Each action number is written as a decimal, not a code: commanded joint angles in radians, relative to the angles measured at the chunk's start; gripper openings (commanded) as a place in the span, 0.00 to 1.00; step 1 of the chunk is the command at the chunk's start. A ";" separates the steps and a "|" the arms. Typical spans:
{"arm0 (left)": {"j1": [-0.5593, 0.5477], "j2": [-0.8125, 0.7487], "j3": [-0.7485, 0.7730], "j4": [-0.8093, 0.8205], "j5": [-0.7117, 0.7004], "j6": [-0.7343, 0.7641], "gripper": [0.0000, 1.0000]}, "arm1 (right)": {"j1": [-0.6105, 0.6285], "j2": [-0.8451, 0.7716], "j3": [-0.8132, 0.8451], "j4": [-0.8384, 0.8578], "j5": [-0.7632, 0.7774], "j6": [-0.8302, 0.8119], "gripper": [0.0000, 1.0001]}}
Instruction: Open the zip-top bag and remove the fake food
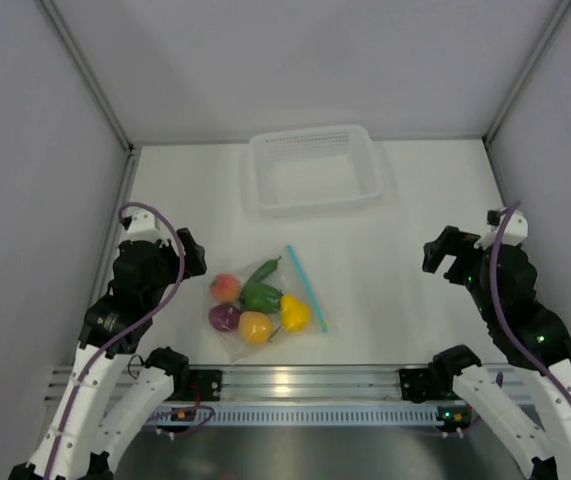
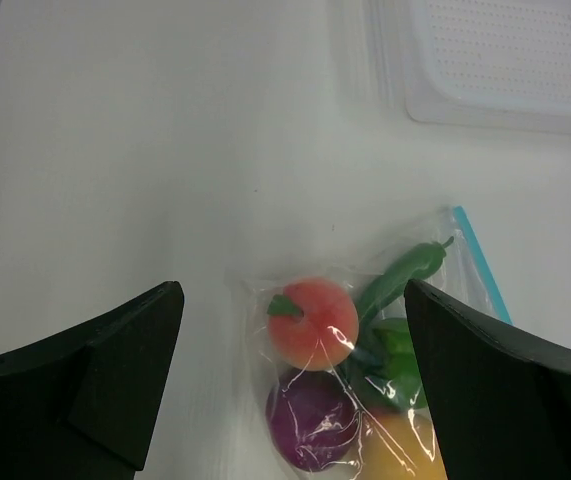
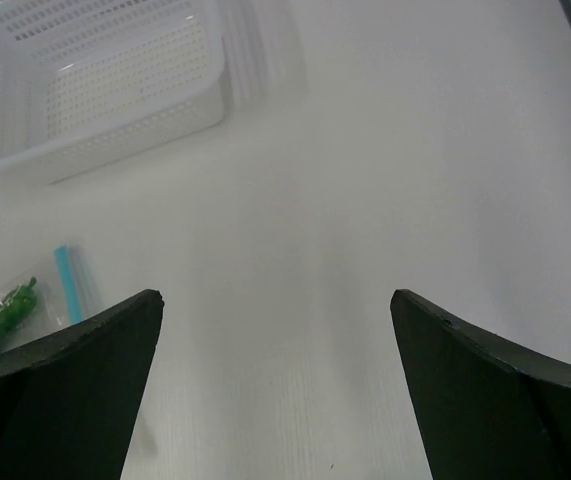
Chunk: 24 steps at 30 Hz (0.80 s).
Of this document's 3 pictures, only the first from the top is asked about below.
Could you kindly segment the purple fake onion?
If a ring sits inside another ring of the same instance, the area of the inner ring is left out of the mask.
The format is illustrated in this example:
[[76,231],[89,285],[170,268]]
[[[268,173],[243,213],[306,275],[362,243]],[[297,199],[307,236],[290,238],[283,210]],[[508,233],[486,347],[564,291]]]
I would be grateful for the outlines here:
[[233,304],[225,303],[212,307],[208,312],[210,325],[219,332],[232,332],[238,329],[241,311]]

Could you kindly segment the green fake bell pepper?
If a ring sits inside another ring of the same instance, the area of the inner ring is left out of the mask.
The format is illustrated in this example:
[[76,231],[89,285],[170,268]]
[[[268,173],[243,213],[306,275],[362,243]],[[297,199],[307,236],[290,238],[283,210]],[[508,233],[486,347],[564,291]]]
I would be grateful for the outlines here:
[[246,284],[239,297],[239,303],[244,311],[255,311],[273,314],[280,311],[283,293],[268,284]]

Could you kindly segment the green fake chili pepper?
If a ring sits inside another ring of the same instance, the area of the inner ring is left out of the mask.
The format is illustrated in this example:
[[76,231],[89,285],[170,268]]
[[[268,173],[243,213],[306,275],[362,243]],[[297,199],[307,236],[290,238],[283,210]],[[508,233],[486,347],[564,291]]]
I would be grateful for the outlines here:
[[247,284],[261,283],[278,269],[281,256],[263,262],[247,279]]

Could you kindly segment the clear zip top bag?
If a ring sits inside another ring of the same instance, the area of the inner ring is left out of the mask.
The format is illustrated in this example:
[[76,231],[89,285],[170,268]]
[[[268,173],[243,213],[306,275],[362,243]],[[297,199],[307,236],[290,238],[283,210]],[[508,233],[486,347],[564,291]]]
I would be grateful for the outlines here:
[[331,332],[291,245],[240,269],[211,276],[205,299],[207,323],[232,364],[303,337]]

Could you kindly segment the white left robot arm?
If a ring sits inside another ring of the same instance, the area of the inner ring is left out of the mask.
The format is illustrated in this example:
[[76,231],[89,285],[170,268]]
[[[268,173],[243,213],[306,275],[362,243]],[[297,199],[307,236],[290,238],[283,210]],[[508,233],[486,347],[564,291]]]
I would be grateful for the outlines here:
[[118,246],[107,293],[87,312],[73,369],[52,424],[13,479],[111,479],[133,438],[167,399],[191,386],[189,359],[155,348],[134,384],[108,405],[121,372],[153,313],[167,304],[183,278],[206,273],[205,250],[186,228],[173,240],[128,238]]

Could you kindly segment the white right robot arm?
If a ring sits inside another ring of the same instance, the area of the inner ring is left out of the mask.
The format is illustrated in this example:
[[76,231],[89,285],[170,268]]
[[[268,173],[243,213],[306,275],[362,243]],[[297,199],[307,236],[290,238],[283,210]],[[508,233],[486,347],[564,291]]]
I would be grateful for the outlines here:
[[509,451],[526,479],[571,479],[571,338],[560,317],[537,298],[537,271],[520,245],[498,254],[480,236],[447,226],[425,244],[423,271],[470,293],[494,345],[526,388],[532,420],[465,345],[442,351],[428,369],[433,388],[465,401]]

